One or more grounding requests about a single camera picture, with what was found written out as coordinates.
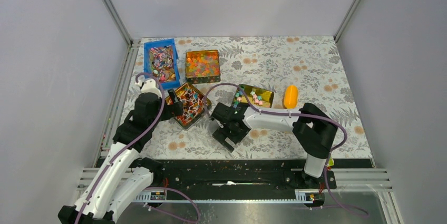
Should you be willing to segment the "orange plastic scoop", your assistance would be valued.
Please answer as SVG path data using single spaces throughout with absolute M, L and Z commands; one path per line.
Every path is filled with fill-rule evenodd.
M 298 104 L 299 91 L 295 85 L 289 85 L 284 93 L 283 106 L 286 109 L 294 109 Z

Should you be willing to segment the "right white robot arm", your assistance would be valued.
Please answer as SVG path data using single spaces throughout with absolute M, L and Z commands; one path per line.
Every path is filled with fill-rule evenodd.
M 218 103 L 210 119 L 209 134 L 230 152 L 254 129 L 292 133 L 307 154 L 302 180 L 309 188 L 323 182 L 326 161 L 337 131 L 341 129 L 339 123 L 311 103 L 292 110 L 261 108 L 248 103 L 235 106 Z

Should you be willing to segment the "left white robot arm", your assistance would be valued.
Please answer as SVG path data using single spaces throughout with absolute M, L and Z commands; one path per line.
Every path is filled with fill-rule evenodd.
M 124 210 L 146 187 L 163 183 L 162 171 L 144 159 L 131 176 L 121 180 L 129 166 L 140 157 L 159 122 L 181 113 L 181 103 L 166 103 L 161 83 L 149 76 L 136 80 L 141 93 L 125 121 L 117 128 L 113 144 L 92 182 L 72 206 L 63 206 L 61 223 L 117 223 Z

